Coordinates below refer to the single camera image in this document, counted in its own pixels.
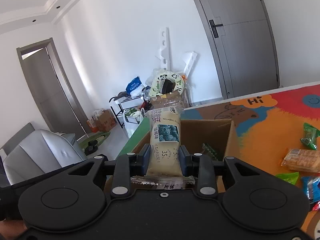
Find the person hand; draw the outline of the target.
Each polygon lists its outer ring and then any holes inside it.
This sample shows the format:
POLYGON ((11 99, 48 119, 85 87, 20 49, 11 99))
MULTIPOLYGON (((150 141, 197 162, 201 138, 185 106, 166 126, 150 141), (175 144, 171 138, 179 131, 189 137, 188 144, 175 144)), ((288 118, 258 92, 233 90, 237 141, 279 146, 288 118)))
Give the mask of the person hand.
POLYGON ((22 220, 3 220, 0 222, 1 239, 11 240, 16 239, 24 232, 27 227, 22 220))

